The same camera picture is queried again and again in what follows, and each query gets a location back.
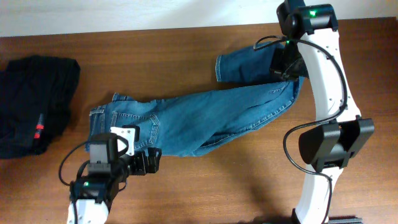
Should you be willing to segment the blue denim jeans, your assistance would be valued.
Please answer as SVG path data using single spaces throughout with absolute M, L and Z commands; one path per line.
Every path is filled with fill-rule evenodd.
M 269 72 L 281 45 L 255 51 L 245 47 L 219 55 L 215 76 L 238 88 L 212 90 L 149 102 L 115 93 L 110 103 L 90 111 L 90 135 L 128 125 L 140 129 L 136 151 L 150 147 L 165 156 L 198 157 L 263 128 L 297 100 L 304 79 L 279 81 Z

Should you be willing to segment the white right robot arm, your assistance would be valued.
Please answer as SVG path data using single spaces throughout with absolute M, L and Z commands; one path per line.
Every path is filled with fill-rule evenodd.
M 315 120 L 288 132 L 305 129 L 298 139 L 305 166 L 293 162 L 305 177 L 292 222 L 362 223 L 358 217 L 328 215 L 339 176 L 374 133 L 372 119 L 361 116 L 346 81 L 334 9 L 285 0 L 277 17 L 283 35 L 275 39 L 285 47 L 274 53 L 271 74 L 283 81 L 308 78 L 315 100 Z

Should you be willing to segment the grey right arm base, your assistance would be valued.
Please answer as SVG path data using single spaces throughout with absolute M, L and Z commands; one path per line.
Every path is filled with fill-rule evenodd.
M 364 224 L 364 222 L 358 217 L 335 217 L 329 219 L 327 224 Z

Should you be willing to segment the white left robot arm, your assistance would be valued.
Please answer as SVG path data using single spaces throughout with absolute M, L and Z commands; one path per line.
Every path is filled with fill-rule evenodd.
M 135 140 L 114 133 L 96 134 L 86 142 L 90 159 L 85 161 L 69 186 L 70 204 L 67 223 L 106 223 L 113 200 L 124 190 L 131 175 L 154 174 L 159 170 L 162 150 L 150 147 L 129 152 Z

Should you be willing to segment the black fabric bag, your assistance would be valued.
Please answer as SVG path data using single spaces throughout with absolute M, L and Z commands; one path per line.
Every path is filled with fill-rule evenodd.
M 1 71 L 1 158 L 44 153 L 71 118 L 78 87 L 75 59 L 33 55 Z

